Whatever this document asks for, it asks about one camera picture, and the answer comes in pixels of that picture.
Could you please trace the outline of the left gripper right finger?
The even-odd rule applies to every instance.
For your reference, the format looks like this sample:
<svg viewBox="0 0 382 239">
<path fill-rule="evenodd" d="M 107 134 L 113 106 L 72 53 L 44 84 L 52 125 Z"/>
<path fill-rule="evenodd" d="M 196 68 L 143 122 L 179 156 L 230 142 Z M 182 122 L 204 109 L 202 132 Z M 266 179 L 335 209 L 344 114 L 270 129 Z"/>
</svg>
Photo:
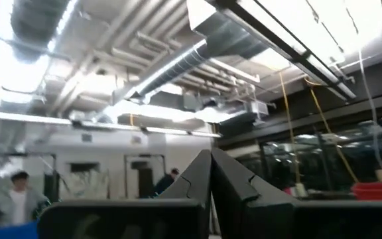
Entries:
<svg viewBox="0 0 382 239">
<path fill-rule="evenodd" d="M 212 160 L 223 238 L 382 239 L 382 201 L 298 200 L 220 149 Z"/>
</svg>

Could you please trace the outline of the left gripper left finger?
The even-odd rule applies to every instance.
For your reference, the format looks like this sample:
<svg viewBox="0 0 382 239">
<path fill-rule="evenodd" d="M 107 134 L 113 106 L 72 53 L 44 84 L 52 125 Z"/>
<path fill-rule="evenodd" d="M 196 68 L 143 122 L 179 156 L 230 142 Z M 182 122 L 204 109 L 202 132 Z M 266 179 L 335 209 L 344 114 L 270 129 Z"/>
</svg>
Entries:
<svg viewBox="0 0 382 239">
<path fill-rule="evenodd" d="M 207 239 L 212 156 L 204 149 L 153 199 L 67 200 L 46 209 L 40 239 Z"/>
</svg>

